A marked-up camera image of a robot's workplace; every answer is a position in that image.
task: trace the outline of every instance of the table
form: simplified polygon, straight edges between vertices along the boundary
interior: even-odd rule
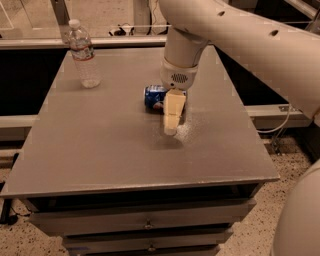
[[[1,193],[71,255],[214,255],[279,178],[213,46],[177,135],[164,134],[143,103],[163,50],[96,50],[93,89],[68,53]]]

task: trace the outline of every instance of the black panel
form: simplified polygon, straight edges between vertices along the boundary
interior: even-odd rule
[[[286,100],[266,86],[252,73],[248,72],[221,50],[216,49],[244,105],[287,103]]]
[[[310,21],[310,19],[283,0],[259,0],[255,14],[280,22]]]
[[[0,116],[38,114],[66,51],[1,51]]]

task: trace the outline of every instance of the plastic bottle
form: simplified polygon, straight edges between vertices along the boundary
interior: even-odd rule
[[[86,88],[96,87],[101,82],[101,75],[94,58],[91,38],[88,32],[81,27],[79,20],[70,20],[69,26],[69,46],[81,83]]]

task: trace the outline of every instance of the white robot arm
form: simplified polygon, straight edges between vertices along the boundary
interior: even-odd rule
[[[192,85],[201,52],[209,41],[320,126],[319,36],[235,9],[221,0],[159,3],[172,25],[161,68],[164,86],[175,91],[165,99],[165,131],[174,134],[178,122],[172,121],[173,116],[182,110],[175,106],[183,102],[175,100],[176,91]],[[320,160],[289,195],[272,256],[320,255],[319,171]]]
[[[202,50],[211,42],[320,126],[319,36],[222,0],[159,3],[172,25],[161,69],[167,89],[190,88]]]

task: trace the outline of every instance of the blue can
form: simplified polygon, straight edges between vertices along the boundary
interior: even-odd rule
[[[150,109],[163,109],[163,100],[168,90],[162,85],[150,85],[144,89],[144,104]]]

